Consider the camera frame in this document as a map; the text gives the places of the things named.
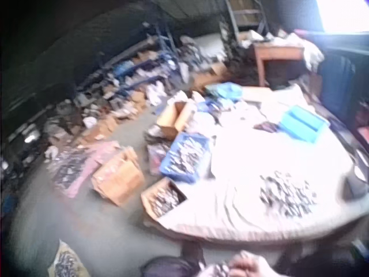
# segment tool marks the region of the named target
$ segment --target bright window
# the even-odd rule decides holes
[[[317,0],[317,3],[326,32],[369,31],[368,0]]]

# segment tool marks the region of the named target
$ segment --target gray floor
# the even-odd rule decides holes
[[[155,119],[146,111],[135,121],[120,125],[110,138],[137,151],[146,176],[145,187],[157,180],[149,175],[143,139],[144,130]],[[139,267],[147,260],[180,252],[180,241],[142,224],[139,192],[119,208],[92,190],[89,180],[76,198],[69,199],[53,188],[45,164],[26,186],[10,238],[15,265],[25,276],[47,276],[59,239],[78,254],[92,276],[139,276]],[[209,263],[228,259],[240,249],[262,254],[274,264],[285,246],[205,244],[205,259]]]

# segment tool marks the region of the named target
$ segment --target blue box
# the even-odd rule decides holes
[[[189,174],[189,173],[183,174],[183,173],[176,173],[173,171],[168,171],[166,167],[171,164],[171,152],[177,152],[177,150],[179,149],[179,144],[187,140],[189,137],[199,142],[204,149],[204,154],[201,157],[198,164],[196,165],[195,172],[193,174]],[[161,165],[159,167],[160,172],[162,173],[162,175],[165,175],[173,179],[174,181],[181,181],[181,182],[186,182],[190,184],[195,183],[196,181],[200,179],[201,171],[202,171],[201,166],[203,165],[203,162],[205,160],[208,160],[206,157],[210,155],[209,143],[210,143],[210,140],[207,137],[204,137],[202,135],[187,134],[183,132],[179,133],[177,138],[173,142],[170,151],[167,153],[164,160],[161,162]]]
[[[300,106],[294,106],[284,113],[279,126],[292,137],[315,143],[329,122]]]

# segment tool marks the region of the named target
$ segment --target blue plastic tray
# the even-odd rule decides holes
[[[207,85],[205,88],[214,96],[237,101],[242,97],[242,87],[228,82],[224,84]]]
[[[310,143],[314,143],[328,126],[327,120],[300,106],[294,106],[284,113],[280,122],[280,128],[286,133]]]
[[[179,143],[182,143],[182,141],[187,140],[189,137],[199,142],[205,150],[202,158],[197,164],[197,168],[195,169],[195,172],[193,174],[181,174],[181,173],[176,173],[173,171],[168,171],[166,167],[171,164],[171,152],[177,152],[179,148],[178,146]],[[202,162],[206,158],[206,154],[209,153],[209,142],[210,140],[207,137],[201,136],[199,134],[187,134],[183,132],[179,133],[177,138],[173,142],[170,151],[167,153],[167,156],[165,156],[164,160],[161,162],[161,165],[159,168],[160,172],[162,173],[162,175],[165,175],[173,179],[174,181],[181,181],[181,182],[186,182],[190,184],[195,183],[197,180],[200,179],[200,173],[201,173],[200,167],[202,165]]]

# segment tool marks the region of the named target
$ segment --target wooden table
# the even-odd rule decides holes
[[[255,43],[255,56],[258,65],[259,86],[265,86],[264,61],[273,59],[301,60],[304,58],[302,46],[276,46],[270,43]]]

